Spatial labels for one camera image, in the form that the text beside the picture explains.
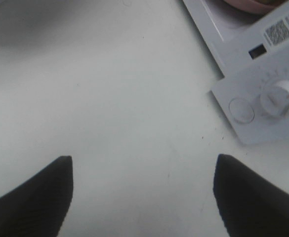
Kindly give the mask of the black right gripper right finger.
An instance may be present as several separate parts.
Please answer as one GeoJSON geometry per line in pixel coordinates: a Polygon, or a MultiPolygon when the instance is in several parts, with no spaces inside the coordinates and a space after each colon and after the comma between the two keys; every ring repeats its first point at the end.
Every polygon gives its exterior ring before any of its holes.
{"type": "Polygon", "coordinates": [[[213,193],[231,237],[289,237],[289,194],[235,157],[217,158],[213,193]]]}

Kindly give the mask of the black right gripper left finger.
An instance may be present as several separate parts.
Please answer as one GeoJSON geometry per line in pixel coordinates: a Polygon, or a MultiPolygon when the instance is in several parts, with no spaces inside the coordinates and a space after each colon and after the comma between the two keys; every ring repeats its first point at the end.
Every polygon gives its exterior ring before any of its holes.
{"type": "Polygon", "coordinates": [[[56,237],[73,197],[73,161],[61,156],[0,197],[0,237],[56,237]]]}

